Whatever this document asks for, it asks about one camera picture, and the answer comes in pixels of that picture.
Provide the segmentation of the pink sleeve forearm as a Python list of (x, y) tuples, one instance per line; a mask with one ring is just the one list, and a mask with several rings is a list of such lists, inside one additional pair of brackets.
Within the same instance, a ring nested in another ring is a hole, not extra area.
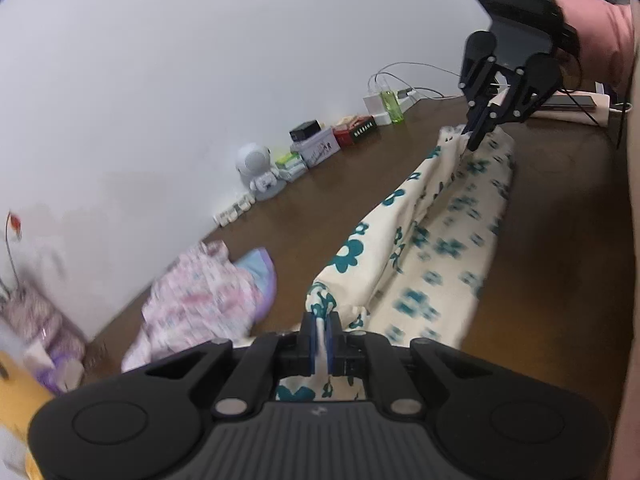
[(554, 0), (579, 40), (585, 78), (623, 94), (634, 68), (634, 21), (630, 4), (605, 0)]

